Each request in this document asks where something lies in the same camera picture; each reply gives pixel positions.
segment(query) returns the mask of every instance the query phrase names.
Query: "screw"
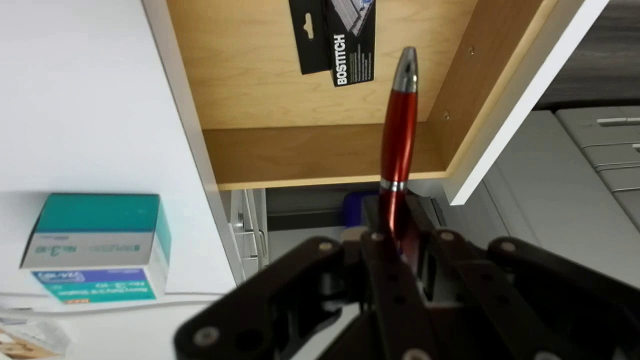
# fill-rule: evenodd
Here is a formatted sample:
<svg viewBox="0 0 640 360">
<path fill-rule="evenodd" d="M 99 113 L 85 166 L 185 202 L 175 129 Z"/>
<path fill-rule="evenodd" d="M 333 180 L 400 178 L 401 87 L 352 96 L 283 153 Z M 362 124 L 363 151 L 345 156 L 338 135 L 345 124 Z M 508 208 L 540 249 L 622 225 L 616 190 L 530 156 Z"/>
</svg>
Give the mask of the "screw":
<svg viewBox="0 0 640 360">
<path fill-rule="evenodd" d="M 379 233 L 371 233 L 371 241 L 379 243 L 383 236 Z"/>
<path fill-rule="evenodd" d="M 455 236 L 452 233 L 439 233 L 439 238 L 445 241 L 445 243 L 455 241 Z"/>
<path fill-rule="evenodd" d="M 422 349 L 409 349 L 401 355 L 401 360 L 430 360 Z"/>
<path fill-rule="evenodd" d="M 200 349 L 215 344 L 220 339 L 220 330 L 214 326 L 204 326 L 193 334 L 193 344 Z"/>
<path fill-rule="evenodd" d="M 329 244 L 329 243 L 320 243 L 320 252 L 328 252 L 328 251 L 331 251 L 333 249 L 333 244 Z"/>
<path fill-rule="evenodd" d="M 516 244 L 513 244 L 513 243 L 501 243 L 500 249 L 501 249 L 503 252 L 516 252 Z"/>
<path fill-rule="evenodd" d="M 536 353 L 534 360 L 561 360 L 559 357 L 556 357 L 553 353 Z"/>
</svg>

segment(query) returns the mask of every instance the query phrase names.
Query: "wooden shelf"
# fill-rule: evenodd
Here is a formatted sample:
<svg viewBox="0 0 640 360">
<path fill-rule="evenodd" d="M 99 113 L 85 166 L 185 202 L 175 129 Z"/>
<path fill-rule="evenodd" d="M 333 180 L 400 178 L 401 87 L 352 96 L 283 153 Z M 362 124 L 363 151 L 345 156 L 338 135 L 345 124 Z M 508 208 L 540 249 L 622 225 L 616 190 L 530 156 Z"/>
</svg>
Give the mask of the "wooden shelf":
<svg viewBox="0 0 640 360">
<path fill-rule="evenodd" d="M 167 7 L 220 188 L 377 180 L 379 124 L 403 46 L 415 46 L 419 63 L 412 178 L 459 188 L 478 165 L 487 170 L 479 156 L 506 123 L 521 124 L 527 111 L 509 111 L 577 11 L 587 5 L 574 25 L 583 28 L 603 3 L 377 3 L 376 81 L 347 88 L 333 88 L 329 73 L 299 75 L 288 3 Z"/>
<path fill-rule="evenodd" d="M 432 136 L 430 124 L 418 127 L 412 178 L 445 170 Z M 204 130 L 204 139 L 224 190 L 379 180 L 381 124 Z"/>
</svg>

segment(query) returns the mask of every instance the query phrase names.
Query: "pen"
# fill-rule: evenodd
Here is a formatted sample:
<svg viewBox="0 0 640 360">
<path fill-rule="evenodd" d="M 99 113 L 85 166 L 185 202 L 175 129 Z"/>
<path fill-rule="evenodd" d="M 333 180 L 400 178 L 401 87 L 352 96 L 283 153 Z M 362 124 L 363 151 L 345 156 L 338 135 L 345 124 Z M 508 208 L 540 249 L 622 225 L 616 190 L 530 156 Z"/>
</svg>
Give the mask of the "pen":
<svg viewBox="0 0 640 360">
<path fill-rule="evenodd" d="M 418 117 L 418 56 L 403 49 L 385 108 L 379 168 L 379 225 L 401 252 L 401 206 Z"/>
</svg>

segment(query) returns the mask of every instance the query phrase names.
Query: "teal box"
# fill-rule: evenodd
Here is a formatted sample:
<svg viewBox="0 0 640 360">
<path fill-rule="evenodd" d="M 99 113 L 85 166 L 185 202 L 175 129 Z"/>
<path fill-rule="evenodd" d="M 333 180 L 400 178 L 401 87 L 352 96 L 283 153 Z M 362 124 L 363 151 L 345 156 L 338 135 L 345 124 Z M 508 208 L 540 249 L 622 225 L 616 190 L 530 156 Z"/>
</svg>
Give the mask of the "teal box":
<svg viewBox="0 0 640 360">
<path fill-rule="evenodd" d="M 49 194 L 22 269 L 64 304 L 153 301 L 169 244 L 156 194 Z"/>
</svg>

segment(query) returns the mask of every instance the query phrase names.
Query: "pen tip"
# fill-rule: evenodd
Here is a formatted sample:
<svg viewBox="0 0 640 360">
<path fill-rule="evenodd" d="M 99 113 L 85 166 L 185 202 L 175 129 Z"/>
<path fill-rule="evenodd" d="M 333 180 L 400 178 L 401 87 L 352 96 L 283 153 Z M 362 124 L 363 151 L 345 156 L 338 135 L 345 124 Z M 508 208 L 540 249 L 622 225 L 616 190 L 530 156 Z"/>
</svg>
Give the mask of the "pen tip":
<svg viewBox="0 0 640 360">
<path fill-rule="evenodd" d="M 418 93 L 418 52 L 414 46 L 406 46 L 400 54 L 396 76 L 396 93 Z"/>
</svg>

